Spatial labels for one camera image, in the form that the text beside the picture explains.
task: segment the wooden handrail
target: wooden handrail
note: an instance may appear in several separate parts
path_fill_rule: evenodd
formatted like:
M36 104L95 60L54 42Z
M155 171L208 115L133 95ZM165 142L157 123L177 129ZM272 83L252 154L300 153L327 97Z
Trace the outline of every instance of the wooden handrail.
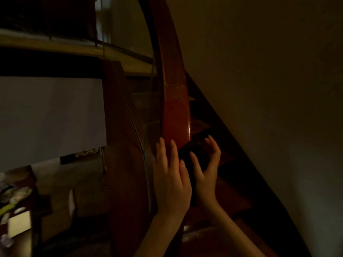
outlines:
M173 19L165 0L138 0L154 50L157 77L163 83L161 135L178 148L190 141L190 108L186 71Z

